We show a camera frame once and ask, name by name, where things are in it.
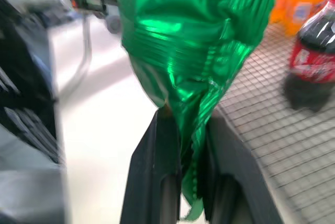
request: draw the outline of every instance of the red label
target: red label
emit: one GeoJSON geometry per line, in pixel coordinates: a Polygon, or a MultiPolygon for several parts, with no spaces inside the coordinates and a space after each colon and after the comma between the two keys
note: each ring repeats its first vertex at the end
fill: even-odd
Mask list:
{"type": "Polygon", "coordinates": [[[314,83],[335,82],[335,54],[322,54],[296,42],[289,68],[303,80],[314,83]]]}

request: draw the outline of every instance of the white countertop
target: white countertop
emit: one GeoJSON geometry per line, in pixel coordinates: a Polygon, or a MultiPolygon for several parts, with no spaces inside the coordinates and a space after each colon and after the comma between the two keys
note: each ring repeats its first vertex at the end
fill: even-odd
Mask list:
{"type": "MultiPolygon", "coordinates": [[[[59,90],[83,57],[82,23],[52,29],[59,90]]],[[[70,223],[117,224],[120,220],[131,155],[156,107],[134,76],[120,39],[103,21],[91,18],[93,60],[84,82],[58,112],[64,143],[70,223]]],[[[182,204],[181,213],[187,213],[182,204]]],[[[205,223],[203,217],[197,224],[205,223]]]]}

